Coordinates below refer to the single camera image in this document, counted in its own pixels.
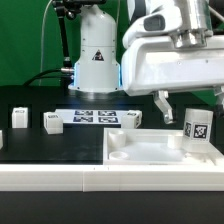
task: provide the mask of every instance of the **white cube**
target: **white cube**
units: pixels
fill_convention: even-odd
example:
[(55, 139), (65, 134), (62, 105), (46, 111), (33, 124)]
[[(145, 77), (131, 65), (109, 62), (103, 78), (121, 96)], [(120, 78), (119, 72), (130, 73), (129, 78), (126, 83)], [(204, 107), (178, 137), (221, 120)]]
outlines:
[(121, 128), (135, 129), (142, 123), (142, 112), (140, 110), (129, 110), (121, 117)]
[(28, 108), (16, 107), (12, 112), (12, 128), (28, 127)]
[(63, 133), (63, 120), (55, 112), (44, 113), (44, 127), (49, 135)]
[(2, 136), (2, 131), (0, 131), (0, 149), (3, 147), (3, 136)]

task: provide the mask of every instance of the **table surface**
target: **table surface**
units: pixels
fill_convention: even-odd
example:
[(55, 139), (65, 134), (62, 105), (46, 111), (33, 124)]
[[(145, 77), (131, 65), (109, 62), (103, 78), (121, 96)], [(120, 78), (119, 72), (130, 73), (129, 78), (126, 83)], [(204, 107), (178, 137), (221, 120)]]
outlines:
[[(171, 94), (178, 121), (165, 125), (152, 96), (88, 101), (57, 87), (0, 87), (2, 164), (102, 164), (102, 126), (74, 125), (61, 136), (46, 134), (43, 113), (64, 109), (141, 110), (143, 129), (182, 129), (185, 108), (211, 109), (190, 93)], [(29, 108), (29, 128), (11, 128), (13, 107)], [(214, 119), (211, 142), (224, 149), (222, 119)], [(0, 192), (0, 222), (221, 224), (224, 192)]]

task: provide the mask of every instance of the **white container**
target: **white container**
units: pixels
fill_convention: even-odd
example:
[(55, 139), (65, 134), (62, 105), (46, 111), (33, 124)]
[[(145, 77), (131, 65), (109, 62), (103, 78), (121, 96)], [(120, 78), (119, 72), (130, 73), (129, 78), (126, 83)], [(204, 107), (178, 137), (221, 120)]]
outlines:
[(209, 142), (201, 146), (203, 153), (188, 153), (182, 138), (182, 130), (105, 128), (103, 164), (224, 165), (224, 156)]
[(13, 108), (12, 128), (27, 128), (27, 127), (28, 127), (28, 108), (27, 107)]
[(44, 113), (44, 127), (49, 135), (63, 133), (63, 120), (54, 112)]
[(213, 112), (186, 109), (182, 148), (188, 152), (206, 153), (205, 144), (210, 141)]

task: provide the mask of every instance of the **green backdrop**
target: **green backdrop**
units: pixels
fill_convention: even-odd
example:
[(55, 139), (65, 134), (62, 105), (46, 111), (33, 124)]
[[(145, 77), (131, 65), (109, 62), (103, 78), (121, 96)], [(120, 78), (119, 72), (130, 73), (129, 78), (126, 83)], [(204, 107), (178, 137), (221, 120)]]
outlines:
[[(40, 71), (41, 26), (49, 0), (0, 1), (0, 85), (21, 85)], [(101, 8), (116, 18), (117, 0), (108, 0)], [(73, 62), (79, 58), (79, 19), (66, 21), (70, 54)], [(117, 60), (120, 62), (124, 48), (121, 40), (128, 28), (126, 0), (121, 0), (118, 24)], [(62, 49), (56, 13), (50, 8), (45, 33), (44, 70), (62, 66)], [(52, 81), (43, 81), (52, 85)], [(215, 98), (211, 91), (195, 93), (209, 104)]]

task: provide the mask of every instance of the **warning label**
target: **warning label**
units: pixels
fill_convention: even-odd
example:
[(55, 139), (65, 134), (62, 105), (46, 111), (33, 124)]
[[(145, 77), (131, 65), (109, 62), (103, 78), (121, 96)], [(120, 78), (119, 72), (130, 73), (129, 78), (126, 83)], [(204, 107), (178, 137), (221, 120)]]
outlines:
[(101, 54), (100, 50), (98, 50), (93, 57), (93, 61), (104, 61), (103, 55)]

